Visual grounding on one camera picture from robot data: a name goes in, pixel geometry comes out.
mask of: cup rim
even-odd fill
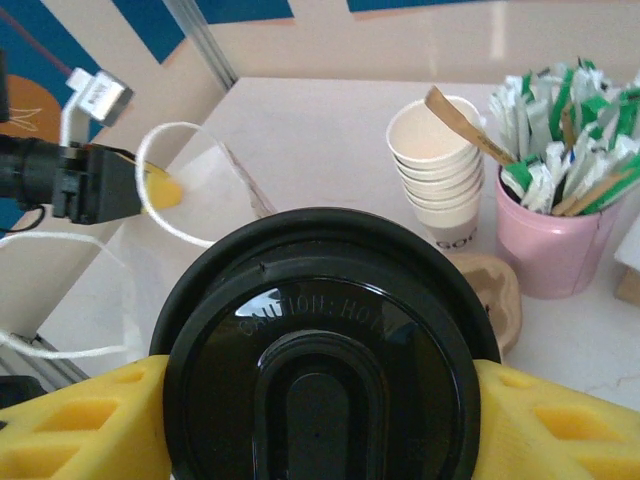
[[[444,212],[448,212],[450,210],[455,210],[458,207],[461,207],[463,205],[466,205],[468,203],[471,203],[472,201],[475,201],[476,197],[481,196],[482,195],[482,188],[484,187],[484,175],[481,177],[480,181],[478,182],[478,186],[476,187],[475,191],[473,193],[471,193],[471,195],[469,197],[467,197],[465,200],[459,202],[459,203],[455,203],[454,205],[450,206],[450,207],[442,207],[442,208],[437,208],[437,207],[424,207],[418,203],[416,203],[416,201],[414,199],[417,200],[421,200],[421,201],[428,201],[428,200],[423,200],[421,198],[416,197],[413,193],[409,192],[407,189],[404,189],[405,194],[408,198],[408,200],[411,202],[412,205],[414,205],[415,207],[421,209],[421,210],[425,210],[427,212],[435,212],[435,213],[444,213]]]
[[[610,208],[616,206],[618,203],[616,202],[602,211],[591,213],[589,215],[576,215],[573,217],[543,215],[538,212],[532,212],[528,208],[523,207],[522,205],[516,203],[509,195],[507,195],[507,192],[504,191],[502,179],[500,178],[501,172],[502,167],[499,167],[498,176],[496,178],[496,204],[503,212],[508,214],[514,220],[518,220],[521,222],[530,222],[530,227],[535,228],[536,225],[539,225],[540,228],[549,228],[562,223],[590,223],[593,222],[596,218],[602,216],[605,212],[607,212]]]
[[[448,209],[448,210],[443,210],[443,211],[439,211],[439,210],[425,210],[423,208],[420,208],[419,206],[415,205],[415,204],[411,204],[412,208],[413,208],[413,213],[416,217],[418,217],[418,220],[421,223],[424,223],[425,225],[427,225],[426,222],[429,222],[429,220],[424,219],[424,217],[426,216],[427,218],[431,219],[432,222],[437,222],[440,223],[441,221],[444,221],[445,219],[450,219],[452,217],[452,215],[456,215],[456,214],[460,214],[462,212],[465,211],[469,211],[469,213],[472,213],[469,218],[461,223],[459,223],[459,225],[462,225],[464,223],[466,223],[467,221],[469,221],[470,219],[474,218],[475,216],[478,216],[480,214],[480,200],[482,198],[482,194],[478,194],[476,197],[473,197],[471,199],[471,202],[469,203],[463,203],[458,205],[455,208],[452,209]],[[438,227],[437,225],[430,225],[432,227],[436,227],[436,228],[450,228],[450,227]]]
[[[486,180],[486,178],[485,178],[484,170],[481,169],[480,170],[480,175],[469,186],[469,188],[467,188],[466,190],[460,192],[458,195],[454,195],[454,197],[452,197],[452,198],[458,198],[458,197],[471,198],[471,197],[473,197],[475,195],[476,191],[478,191],[478,190],[481,191],[482,190],[485,180]],[[403,188],[404,188],[405,192],[410,193],[410,192],[407,191],[407,189],[405,188],[404,184],[403,184]],[[420,198],[418,195],[413,194],[413,193],[411,194],[411,196],[417,198],[419,201],[423,201],[423,202],[426,202],[426,203],[433,203],[430,200],[425,199],[425,198]]]
[[[473,166],[472,164],[469,164],[469,166],[465,167],[465,170],[463,172],[465,172],[466,174],[462,177],[462,180],[457,181],[456,183],[448,186],[448,187],[444,187],[444,188],[454,188],[457,187],[458,185],[460,185],[461,183],[466,182],[469,178],[474,177],[476,175],[480,175],[480,173],[484,170],[484,165],[482,164],[482,162],[478,162],[477,165],[475,165],[472,168],[470,168],[471,166]],[[435,188],[443,188],[442,184],[445,183],[446,181],[448,181],[449,179],[451,179],[452,177],[455,177],[456,174],[453,175],[449,175],[448,177],[439,179],[439,180],[417,180],[415,178],[411,178],[408,177],[404,172],[399,171],[398,172],[400,174],[400,179],[405,182],[406,185],[412,185],[413,183],[417,183],[417,184],[431,184],[430,186],[435,187]]]
[[[407,191],[413,193],[415,197],[421,200],[424,200],[427,202],[430,202],[430,201],[440,202],[440,201],[446,201],[451,198],[456,198],[463,194],[468,193],[473,189],[473,187],[478,182],[483,182],[483,179],[484,179],[483,177],[484,177],[484,171],[481,169],[478,172],[474,172],[468,178],[465,178],[462,182],[456,183],[455,185],[452,185],[450,187],[444,187],[444,188],[436,187],[436,189],[432,192],[425,192],[407,184],[404,184],[404,188]]]
[[[472,110],[475,112],[476,116],[479,118],[480,117],[480,112],[478,111],[478,108],[471,103],[469,100],[467,100],[466,98],[460,97],[458,95],[445,95],[445,98],[449,101],[460,101],[461,103],[466,104],[467,106],[471,107]],[[385,138],[387,140],[387,146],[389,147],[389,149],[391,150],[391,152],[393,153],[394,157],[406,157],[405,155],[401,154],[400,152],[398,152],[396,150],[396,148],[391,144],[391,141],[389,139],[390,135],[391,135],[391,130],[393,129],[393,126],[396,124],[396,122],[398,121],[398,119],[404,115],[407,111],[411,110],[412,108],[418,106],[418,105],[424,105],[424,100],[415,100],[411,103],[409,103],[408,105],[405,105],[404,107],[402,107],[400,109],[400,111],[398,111],[389,121],[389,124],[387,125],[387,130],[386,130],[386,134],[385,134]],[[415,161],[415,162],[422,162],[422,163],[435,163],[438,161],[443,161],[446,160],[447,158],[454,156],[456,154],[459,154],[461,152],[463,152],[465,149],[468,148],[473,148],[474,145],[472,143],[470,143],[469,141],[465,140],[466,144],[464,144],[460,149],[455,150],[453,152],[444,154],[444,155],[439,155],[437,157],[431,157],[431,158],[412,158],[411,161]]]
[[[482,159],[482,155],[483,153],[477,149],[477,151],[469,156],[469,158],[466,158],[464,162],[460,162],[461,165],[463,165],[462,168],[467,168],[470,164],[474,163],[474,162],[480,162]],[[396,165],[396,168],[401,171],[405,176],[407,176],[408,178],[412,178],[413,180],[418,180],[418,181],[430,181],[430,180],[419,180],[417,178],[413,178],[411,175],[421,175],[421,174],[427,174],[427,175],[431,175],[431,174],[438,174],[440,172],[447,172],[448,176],[451,176],[453,174],[455,174],[455,172],[458,170],[458,165],[457,164],[447,164],[445,167],[439,167],[439,168],[423,168],[423,169],[419,169],[419,168],[413,168],[410,167],[408,165],[405,165],[404,163],[402,163],[400,160],[395,159],[394,164]]]

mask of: black cable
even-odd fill
[[[9,92],[7,88],[7,78],[5,54],[0,49],[0,123],[9,121]]]
[[[0,233],[28,232],[29,230],[33,230],[34,228],[36,228],[44,220],[44,216],[47,213],[47,210],[44,208],[44,205],[33,205],[33,206],[29,207],[29,209],[27,209],[26,211],[27,212],[33,212],[34,210],[40,210],[40,215],[38,215],[38,218],[36,218],[33,221],[33,223],[31,223],[31,225],[29,225],[27,227],[24,227],[24,228],[17,228],[15,230],[7,229],[7,228],[0,228]]]

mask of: white table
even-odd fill
[[[492,86],[439,86],[477,105],[489,121],[489,134],[497,137],[487,108]],[[228,144],[278,210],[354,208],[424,236],[403,195],[384,132],[393,114],[428,88],[422,83],[246,78],[204,126]],[[194,136],[172,168],[208,146],[206,138]],[[480,230],[471,251],[493,253],[496,167],[490,159],[486,173]],[[506,359],[509,364],[640,410],[640,310],[613,297],[622,273],[613,252],[639,204],[638,193],[627,199],[587,291],[565,300],[523,298],[525,323]],[[114,280],[107,273],[109,262],[99,257],[94,263],[43,325],[41,333],[58,348],[85,347],[89,337],[100,343],[119,341],[117,315],[110,311]],[[140,319],[145,341],[154,322],[155,318]],[[81,366],[97,374],[122,362],[109,357],[85,360]]]

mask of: stacked paper cups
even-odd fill
[[[475,126],[477,109],[467,100],[447,96]],[[404,107],[387,128],[405,194],[430,241],[443,250],[459,250],[478,228],[484,183],[482,154],[447,127],[423,100]]]

